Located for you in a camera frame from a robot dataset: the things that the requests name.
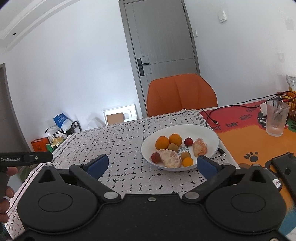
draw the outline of red fruit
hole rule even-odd
[[[192,146],[193,145],[193,140],[191,138],[186,138],[184,141],[185,146]]]
[[[151,159],[154,163],[159,163],[161,162],[161,158],[160,158],[160,154],[158,152],[154,152],[152,155],[151,155]]]

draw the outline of wall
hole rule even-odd
[[[22,39],[5,62],[28,143],[62,112],[83,129],[114,107],[136,104],[141,117],[117,0],[80,0],[63,9]]]
[[[293,0],[184,0],[195,39],[201,76],[227,105],[286,90],[286,74],[296,76]],[[228,20],[221,24],[218,11]],[[284,53],[284,62],[277,53]]]
[[[0,48],[0,64],[5,62],[6,52],[4,48]]]

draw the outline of door handle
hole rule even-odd
[[[138,66],[139,66],[140,76],[144,76],[145,73],[144,73],[143,65],[149,65],[150,63],[142,63],[141,58],[137,59],[137,62],[138,62]]]

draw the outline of table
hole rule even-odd
[[[247,104],[258,106],[264,101]],[[296,153],[296,122],[287,121],[281,137],[273,137],[266,133],[266,116],[260,108],[227,107],[212,112],[211,118],[218,121],[214,124],[210,119],[209,125],[218,134],[240,167],[248,168],[257,163],[266,166],[274,157],[287,152]],[[290,240],[296,240],[296,207],[285,186],[281,194],[286,201],[287,214],[279,231]]]
[[[141,144],[148,135],[178,124],[205,125],[205,119],[198,111],[182,110],[75,133],[56,149],[51,164],[57,169],[68,168],[72,164],[87,163],[105,153],[109,157],[109,169],[99,181],[114,191],[122,195],[172,192],[182,194],[204,182],[204,177],[196,169],[187,172],[156,169],[144,161],[140,153]],[[216,153],[212,159],[219,164],[229,162],[238,167],[222,142],[220,147],[225,151],[226,157]],[[43,165],[45,164],[39,165],[30,173],[15,197],[10,200],[9,222],[6,227],[13,238],[24,231],[17,214],[17,203]]]

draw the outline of door frame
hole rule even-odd
[[[7,81],[5,63],[4,64],[0,64],[0,69],[1,68],[3,69],[3,73],[4,73],[4,84],[5,84],[5,89],[6,89],[6,96],[4,96],[4,98],[7,98],[8,102],[9,102],[10,113],[12,114],[14,125],[17,127],[17,132],[18,132],[19,137],[21,139],[21,144],[22,144],[24,150],[30,152],[31,150],[30,150],[30,148],[28,146],[28,143],[26,142],[26,139],[25,139],[23,133],[22,133],[22,130],[20,128],[20,125],[18,123],[16,114],[15,114],[15,110],[14,110],[13,105],[12,105],[12,101],[11,101],[11,97],[10,97],[10,92],[9,92],[9,88],[8,88],[8,81]]]
[[[132,2],[139,2],[139,1],[145,1],[145,0],[119,0],[118,2],[119,2],[122,23],[123,23],[124,34],[126,36],[126,44],[128,47],[128,54],[129,54],[130,61],[131,61],[131,68],[133,71],[133,77],[135,79],[136,90],[137,90],[137,94],[138,94],[138,98],[139,98],[139,102],[140,102],[140,108],[141,108],[142,116],[143,116],[143,118],[145,118],[148,116],[147,115],[147,108],[146,108],[145,98],[143,95],[140,76],[139,76],[139,72],[138,72],[136,56],[135,56],[135,52],[133,50],[133,42],[131,39],[131,33],[130,33],[129,25],[128,25],[128,18],[126,15],[126,9],[124,6],[125,4],[132,3]],[[191,37],[192,37],[191,43],[192,43],[192,47],[193,47],[193,53],[194,53],[194,58],[195,58],[197,74],[200,76],[200,68],[199,68],[199,64],[198,64],[197,51],[196,51],[196,45],[195,45],[192,27],[190,24],[190,20],[189,20],[189,16],[188,16],[188,13],[186,10],[184,0],[180,0],[180,1],[184,7],[185,17],[186,17],[189,33],[191,34]]]

